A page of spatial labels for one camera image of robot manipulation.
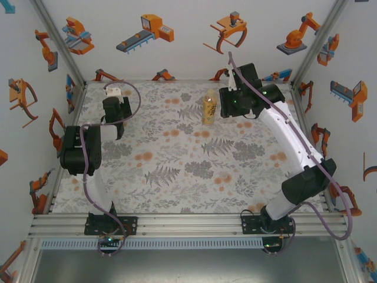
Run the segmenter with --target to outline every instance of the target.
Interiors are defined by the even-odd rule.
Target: robot arm wallpaper
[[[48,131],[53,107],[64,123],[70,72],[29,1],[0,12],[0,265],[27,237],[33,213],[54,185],[58,159]],[[64,132],[55,126],[56,134]]]
[[[255,63],[261,78],[283,80],[295,75],[308,51],[292,42],[310,47],[333,5],[327,0],[316,5],[299,0],[44,3],[88,81],[99,69],[126,80],[150,80],[164,69],[177,80],[209,80],[224,68],[228,51],[242,59],[240,65]],[[306,33],[299,32],[301,26]],[[276,49],[282,42],[291,55]]]
[[[312,106],[306,114],[313,139],[318,149],[326,150],[326,158],[337,160],[335,179],[357,216],[352,239],[374,261],[377,260],[373,236],[377,235],[377,82],[373,46],[377,39],[371,36],[375,35],[374,27],[357,19],[373,17],[376,9],[374,1],[364,5],[351,2],[330,32],[340,39],[335,56],[327,65],[321,60],[314,62],[304,78],[306,83],[313,81]],[[303,108],[308,99],[308,95],[302,96]],[[335,210],[343,211],[339,195],[331,187],[330,194]]]

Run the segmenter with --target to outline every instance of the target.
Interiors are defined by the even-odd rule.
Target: plastic bottle
[[[203,97],[203,123],[212,125],[216,111],[217,97],[214,89],[209,89]]]

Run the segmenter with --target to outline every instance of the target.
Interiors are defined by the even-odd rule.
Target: floral tablecloth
[[[117,85],[134,110],[134,90]],[[204,94],[225,82],[134,85],[142,96],[140,111],[126,122],[120,140],[102,143],[99,170],[118,213],[258,212],[274,198],[290,166],[270,130],[258,119],[222,119],[220,102],[214,124],[201,121]],[[103,86],[88,85],[78,125],[98,123],[104,115]],[[297,120],[290,86],[278,86]],[[322,211],[318,196],[310,202]],[[88,212],[81,176],[64,172],[53,212]]]

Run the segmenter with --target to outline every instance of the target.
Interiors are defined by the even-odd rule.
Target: metal rail
[[[139,217],[137,234],[132,238],[244,237],[240,215],[231,214],[132,214]],[[347,230],[341,213],[322,213],[338,234]],[[315,213],[294,213],[297,236],[329,236]],[[86,214],[35,215],[29,238],[96,238],[84,235]],[[276,235],[247,235],[268,237]]]

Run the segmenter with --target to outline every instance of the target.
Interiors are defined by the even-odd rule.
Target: white wall
[[[297,70],[308,48],[288,56],[276,46],[286,41],[290,31],[300,27],[301,17],[308,12],[313,12],[314,20],[322,24],[334,3],[329,0],[44,2],[59,29],[66,24],[67,17],[73,17],[92,33],[95,48],[84,55],[72,54],[86,80],[93,80],[99,68],[128,80],[150,80],[164,68],[176,79],[208,80],[224,68],[228,51],[233,52],[238,64],[254,62],[260,77],[287,68]],[[239,48],[224,42],[221,55],[203,43],[216,46],[219,32],[210,24],[216,24],[233,11],[247,22],[248,34]],[[175,40],[150,41],[129,54],[117,50],[119,43],[142,30],[143,14],[162,17],[163,23],[174,30]],[[303,42],[310,46],[314,39],[314,31],[308,29]]]
[[[366,152],[366,167],[377,165],[377,37],[375,26],[368,20],[374,18],[375,11],[376,1],[351,1],[331,32],[331,35],[339,33],[340,36],[335,57],[327,67],[314,62],[304,82],[314,82],[313,107],[306,115],[308,123],[311,126],[317,122],[319,127],[326,127],[331,132],[328,157],[338,166],[335,179],[353,190],[363,212],[362,216],[353,219],[352,239],[377,261],[377,173],[369,174],[363,182],[363,152]],[[332,80],[350,89],[363,80],[368,87],[364,115],[356,123],[352,121],[348,104],[330,93]],[[302,101],[306,107],[307,96]]]
[[[32,200],[29,182],[37,180],[50,168],[58,168],[56,150],[48,132],[48,122],[55,107],[66,124],[68,115],[65,94],[66,74],[69,73],[59,54],[58,69],[49,73],[42,56],[42,45],[35,39],[35,29],[44,32],[29,1],[12,0],[15,14],[5,14],[0,6],[0,149],[8,154],[8,161],[0,167],[0,264],[2,264],[28,234],[32,221]],[[46,40],[52,51],[56,46]],[[8,79],[23,78],[35,90],[38,102],[29,110],[38,118],[26,128],[22,126],[29,118],[9,102]],[[27,101],[31,95],[27,92]],[[52,188],[57,171],[50,175],[49,183],[42,189]]]

